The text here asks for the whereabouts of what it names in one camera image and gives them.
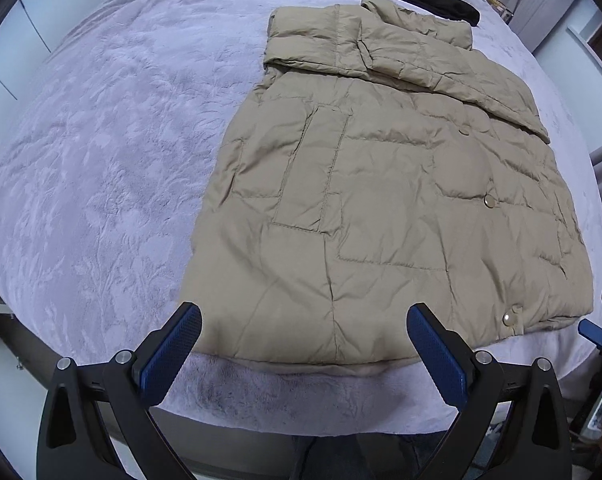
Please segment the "beige puffer down jacket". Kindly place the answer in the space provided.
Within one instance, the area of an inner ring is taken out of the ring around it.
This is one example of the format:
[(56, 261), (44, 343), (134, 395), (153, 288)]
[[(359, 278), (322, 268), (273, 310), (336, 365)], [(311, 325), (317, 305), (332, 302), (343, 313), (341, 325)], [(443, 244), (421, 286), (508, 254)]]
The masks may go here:
[(592, 311), (536, 102), (467, 24), (389, 0), (282, 6), (263, 65), (191, 237), (197, 352), (368, 375), (416, 360), (417, 302), (475, 348)]

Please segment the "lavender embossed bed blanket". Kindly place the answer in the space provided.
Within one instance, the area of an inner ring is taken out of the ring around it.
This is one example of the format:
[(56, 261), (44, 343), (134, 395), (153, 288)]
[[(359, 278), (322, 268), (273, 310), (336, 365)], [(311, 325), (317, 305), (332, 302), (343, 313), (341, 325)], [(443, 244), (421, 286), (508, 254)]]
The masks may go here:
[[(0, 296), (54, 351), (96, 363), (132, 348), (184, 302), (191, 237), (226, 129), (264, 77), (282, 6), (362, 0), (106, 0), (47, 58), (0, 148)], [(472, 45), (529, 88), (571, 192), (593, 309), (560, 330), (484, 347), (548, 358), (566, 376), (602, 323), (602, 203), (582, 135), (530, 52), (484, 0)], [(279, 434), (438, 431), (445, 406), (418, 358), (374, 374), (272, 370), (194, 349), (167, 411)]]

